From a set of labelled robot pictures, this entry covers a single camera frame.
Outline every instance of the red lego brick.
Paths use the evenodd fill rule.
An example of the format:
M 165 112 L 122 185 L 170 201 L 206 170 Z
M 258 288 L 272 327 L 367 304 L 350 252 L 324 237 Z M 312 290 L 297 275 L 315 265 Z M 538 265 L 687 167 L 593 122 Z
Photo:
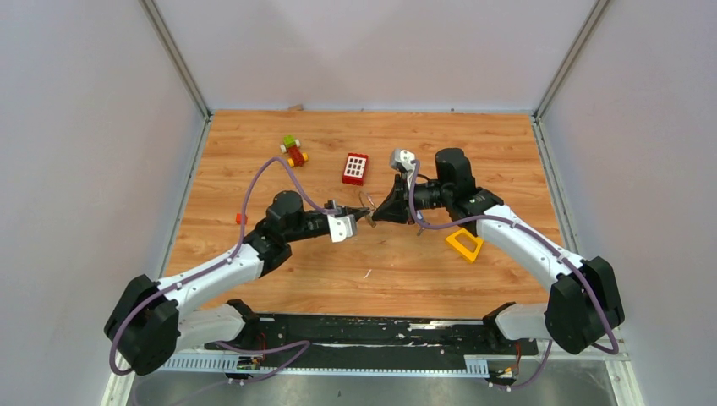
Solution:
M 363 186 L 368 167 L 368 155 L 348 154 L 346 157 L 346 166 L 343 169 L 342 182 L 345 184 Z
M 306 163 L 306 160 L 304 159 L 304 154 L 301 153 L 297 146 L 290 146 L 287 152 L 291 157 L 291 163 L 293 164 L 293 167 L 302 167 Z

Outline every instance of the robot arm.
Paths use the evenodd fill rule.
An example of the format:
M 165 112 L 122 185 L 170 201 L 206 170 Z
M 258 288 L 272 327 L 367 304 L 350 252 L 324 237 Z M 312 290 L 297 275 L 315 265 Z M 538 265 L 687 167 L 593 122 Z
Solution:
M 384 202 L 371 215 L 374 221 L 412 224 L 411 203 L 420 210 L 446 208 L 454 222 L 461 222 L 472 235 L 495 244 L 530 272 L 550 292 L 548 304 L 504 304 L 484 323 L 500 332 L 501 338 L 550 338 L 572 354 L 578 354 L 605 335 L 598 311 L 585 293 L 582 277 L 598 299 L 611 328 L 619 326 L 624 313 L 610 264 L 600 257 L 586 261 L 563 249 L 523 222 L 503 200 L 475 184 L 470 161 L 457 148 L 435 154 L 437 178 L 413 184 L 416 157 L 395 150 L 390 165 L 399 174 Z M 413 187 L 413 200 L 410 189 Z
M 277 269 L 292 254 L 289 243 L 327 234 L 333 242 L 341 242 L 354 236 L 356 221 L 368 214 L 368 209 L 340 207 L 334 201 L 329 201 L 326 209 L 337 214 L 304 211 L 298 193 L 279 193 L 266 209 L 266 218 L 244 237 L 239 250 L 234 245 L 204 264 L 156 282 L 146 275 L 130 281 L 105 325 L 105 334 L 114 339 L 120 324 L 138 304 L 178 284 L 179 288 L 170 289 L 142 309 L 120 337 L 118 350 L 138 375 L 156 370 L 182 349 L 239 337 L 247 324 L 258 321 L 241 300 L 230 300 L 215 309 L 197 309 L 222 292 Z M 213 271 L 192 277 L 209 268 Z

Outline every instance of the gray wall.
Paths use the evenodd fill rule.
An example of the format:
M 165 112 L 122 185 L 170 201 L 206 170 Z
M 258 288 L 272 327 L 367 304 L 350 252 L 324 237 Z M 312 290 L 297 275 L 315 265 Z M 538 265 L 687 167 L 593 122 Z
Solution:
M 650 406 L 717 386 L 717 4 L 615 0 L 545 123 L 586 255 L 615 266 Z
M 212 108 L 537 107 L 594 0 L 158 0 Z
M 0 12 L 0 404 L 98 404 L 102 327 L 157 275 L 201 120 L 137 1 Z

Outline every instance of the wood grain surface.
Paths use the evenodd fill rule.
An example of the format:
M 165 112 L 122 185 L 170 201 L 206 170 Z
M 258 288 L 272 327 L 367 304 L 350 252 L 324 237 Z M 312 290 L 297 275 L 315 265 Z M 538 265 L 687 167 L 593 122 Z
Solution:
M 309 162 L 294 172 L 320 205 L 336 199 L 344 206 L 360 206 L 360 190 L 380 204 L 392 186 L 388 159 L 394 148 L 415 153 L 421 172 L 433 178 L 434 154 L 460 147 L 480 186 L 502 197 L 548 238 L 561 241 L 528 116 L 221 111 L 211 125 L 167 275 L 235 244 L 235 217 L 249 181 L 268 158 L 281 155 L 286 134 L 301 140 L 302 152 L 309 154 Z M 342 184 L 349 152 L 369 155 L 363 188 Z M 274 164 L 251 195 L 249 227 L 285 189 L 293 184 Z M 443 210 L 427 213 L 427 218 L 448 221 Z M 363 220 L 358 225 L 358 235 L 340 244 L 328 237 L 293 243 L 293 256 L 279 269 L 229 289 L 206 307 L 240 298 L 255 311 L 481 317 L 507 301 L 530 304 L 547 298 L 526 271 L 491 244 L 484 244 L 476 262 L 468 264 L 444 241 L 455 228 L 417 237 L 417 226 L 379 223 L 371 228 Z

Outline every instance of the purple cable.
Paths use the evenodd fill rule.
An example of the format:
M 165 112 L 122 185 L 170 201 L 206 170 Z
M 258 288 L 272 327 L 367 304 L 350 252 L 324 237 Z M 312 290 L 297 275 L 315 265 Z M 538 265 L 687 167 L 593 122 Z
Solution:
M 301 195 L 301 197 L 306 200 L 307 203 L 309 203 L 309 206 L 313 207 L 315 210 L 320 211 L 324 214 L 336 214 L 337 210 L 334 209 L 324 209 L 314 203 L 311 198 L 306 194 L 304 191 L 304 188 L 301 187 L 301 184 L 298 182 L 298 179 L 296 179 L 296 175 L 293 174 L 291 167 L 289 166 L 288 162 L 280 157 L 280 156 L 274 156 L 272 159 L 267 161 L 264 165 L 262 165 L 259 170 L 256 172 L 256 175 L 254 175 L 254 178 L 251 179 L 251 183 L 249 183 L 249 187 L 247 188 L 247 193 L 244 195 L 244 202 L 242 203 L 242 218 L 246 218 L 246 208 L 249 203 L 249 197 L 251 196 L 251 191 L 254 189 L 254 186 L 256 185 L 256 181 L 259 180 L 259 176 L 271 165 L 273 162 L 279 162 L 284 166 L 284 169 L 287 171 L 289 178 L 291 178 L 294 186 L 296 186 L 296 190 Z M 246 226 L 246 222 L 242 222 L 241 224 L 241 230 L 239 231 L 239 241 L 237 242 L 237 246 L 234 247 L 234 250 L 229 255 L 230 258 L 234 258 L 238 255 L 239 250 L 241 250 L 242 243 L 244 241 L 244 228 Z M 152 294 L 149 298 L 143 300 L 138 304 L 132 311 L 129 312 L 129 315 L 124 318 L 122 323 L 119 325 L 119 328 L 117 329 L 117 332 L 114 335 L 114 338 L 112 339 L 112 346 L 110 347 L 110 370 L 115 375 L 123 376 L 127 375 L 128 373 L 132 372 L 132 368 L 128 368 L 126 370 L 120 370 L 117 366 L 116 358 L 117 358 L 117 351 L 118 351 L 118 345 L 119 345 L 119 339 L 124 334 L 124 331 L 127 329 L 127 326 L 129 323 L 139 314 L 142 309 L 144 309 L 148 304 L 152 303 L 155 299 L 163 296 L 164 294 L 167 294 L 174 289 L 177 289 L 181 287 L 182 285 L 185 285 L 187 283 L 190 283 L 200 277 L 203 277 L 204 275 L 215 271 L 217 268 L 220 268 L 227 264 L 227 260 L 219 261 L 216 264 L 212 266 L 208 266 L 205 270 L 195 273 L 194 275 L 191 275 L 189 277 L 186 277 L 182 279 L 181 281 L 177 283 L 173 283 L 172 285 L 167 286 L 166 288 L 159 290 L 158 292 Z
M 224 348 L 224 349 L 228 349 L 228 350 L 234 351 L 234 352 L 236 352 L 236 353 L 247 354 L 247 355 L 275 354 L 275 353 L 281 353 L 282 351 L 286 351 L 286 350 L 291 349 L 291 348 L 294 348 L 294 347 L 298 347 L 299 345 L 303 345 L 303 347 L 302 347 L 292 358 L 290 358 L 287 362 L 285 362 L 285 363 L 279 365 L 276 369 L 274 369 L 273 371 L 271 371 L 271 372 L 269 372 L 269 373 L 266 373 L 266 374 L 264 374 L 264 375 L 262 375 L 262 376 L 259 376 L 259 377 L 256 377 L 256 378 L 250 378 L 250 379 L 241 379 L 241 380 L 229 379 L 228 381 L 224 380 L 224 381 L 214 382 L 214 383 L 211 383 L 211 384 L 209 384 L 209 385 L 207 385 L 207 386 L 205 386 L 205 387 L 202 387 L 201 389 L 199 389 L 199 390 L 197 390 L 197 391 L 195 391 L 195 392 L 190 393 L 189 395 L 185 396 L 184 398 L 178 400 L 178 401 L 175 402 L 175 403 L 171 403 L 169 406 L 177 406 L 177 405 L 179 405 L 179 404 L 182 404 L 182 403 L 184 403 L 184 402 L 187 402 L 187 401 L 190 400 L 191 398 L 194 398 L 194 397 L 200 395 L 201 393 L 208 392 L 208 391 L 210 391 L 211 389 L 214 389 L 215 387 L 220 387 L 220 386 L 222 386 L 222 385 L 231 385 L 231 384 L 234 383 L 235 381 L 239 381 L 239 385 L 246 385 L 246 384 L 248 384 L 248 383 L 256 383 L 256 382 L 261 382 L 261 381 L 264 381 L 264 380 L 266 380 L 266 379 L 269 379 L 269 378 L 271 378 L 272 376 L 274 376 L 274 375 L 278 374 L 279 372 L 281 372 L 282 370 L 285 370 L 288 366 L 290 366 L 290 364 L 291 364 L 293 361 L 295 361 L 298 357 L 300 357 L 301 354 L 303 354 L 304 352 L 306 352 L 306 350 L 309 349 L 309 346 L 311 346 L 311 343 L 310 343 L 309 341 L 307 341 L 307 340 L 301 340 L 301 341 L 297 341 L 296 343 L 290 343 L 290 344 L 287 344 L 287 345 L 282 345 L 281 347 L 276 347 L 276 348 L 272 348 L 272 349 L 262 349 L 262 350 L 254 351 L 254 350 L 249 350 L 249 349 L 236 348 L 236 347 L 233 347 L 233 346 L 231 346 L 231 345 L 229 345 L 229 344 L 227 344 L 227 343 L 221 342 L 221 341 L 217 341 L 215 344 L 218 345 L 219 347 Z M 144 382 L 140 383 L 137 387 L 135 387 L 135 388 L 132 390 L 132 404 L 133 404 L 134 406 L 140 406 L 140 402 L 137 400 L 137 392 L 138 392 L 139 387 L 142 386 L 143 384 L 144 384 Z
M 538 369 L 535 370 L 532 376 L 528 378 L 527 381 L 523 383 L 518 383 L 517 385 L 494 385 L 498 389 L 501 389 L 503 391 L 508 391 L 508 388 L 510 387 L 510 390 L 516 390 L 516 389 L 523 389 L 524 387 L 527 387 L 531 383 L 535 382 L 536 379 L 538 379 L 538 376 L 540 376 L 541 373 L 543 373 L 543 370 L 545 369 L 545 364 L 548 363 L 548 356 L 550 355 L 550 349 L 553 348 L 553 340 L 548 341 L 548 348 L 545 349 L 545 354 L 543 354 L 543 360 L 540 361 L 540 365 L 538 365 Z
M 462 218 L 460 220 L 456 220 L 455 222 L 447 222 L 446 224 L 440 224 L 440 225 L 432 225 L 428 224 L 427 222 L 423 222 L 419 219 L 419 217 L 416 214 L 416 207 L 413 203 L 413 189 L 416 184 L 416 179 L 418 178 L 419 170 L 421 168 L 421 162 L 418 159 L 415 159 L 411 161 L 411 163 L 416 164 L 416 168 L 413 170 L 413 176 L 411 178 L 411 186 L 408 188 L 408 207 L 411 209 L 411 216 L 413 216 L 414 221 L 421 227 L 427 228 L 429 230 L 442 230 L 443 228 L 450 228 L 453 226 L 458 226 L 461 224 L 464 224 L 466 222 L 475 222 L 477 220 L 494 220 L 497 222 L 503 222 L 505 224 L 510 225 L 511 227 L 515 227 L 524 233 L 528 234 L 529 236 L 533 237 L 536 241 L 538 241 L 541 245 L 543 245 L 550 253 L 555 256 L 556 258 L 560 258 L 561 253 L 558 251 L 555 247 L 553 247 L 548 240 L 546 240 L 543 236 L 536 233 L 531 228 L 525 227 L 522 224 L 515 224 L 513 225 L 513 221 L 508 220 L 504 217 L 498 217 L 498 216 L 491 216 L 491 215 L 477 215 L 477 216 L 471 216 Z M 562 263 L 567 266 L 568 269 L 572 273 L 575 274 L 578 280 L 580 280 L 580 283 L 585 288 L 585 292 L 588 294 L 588 297 L 590 298 L 590 302 L 593 304 L 593 307 L 598 313 L 598 318 L 600 318 L 600 323 L 603 325 L 603 328 L 605 329 L 605 334 L 607 334 L 607 337 L 610 339 L 610 345 L 612 345 L 612 348 L 606 348 L 599 344 L 593 344 L 593 347 L 606 352 L 607 354 L 618 354 L 620 352 L 620 348 L 617 344 L 617 338 L 615 338 L 615 334 L 612 332 L 612 328 L 610 328 L 610 323 L 607 321 L 607 316 L 605 316 L 605 312 L 603 311 L 603 308 L 600 306 L 600 302 L 598 301 L 597 296 L 595 296 L 595 291 L 593 288 L 590 287 L 590 284 L 588 283 L 588 280 L 585 279 L 585 276 L 577 269 L 576 266 L 572 264 L 567 258 L 562 259 Z

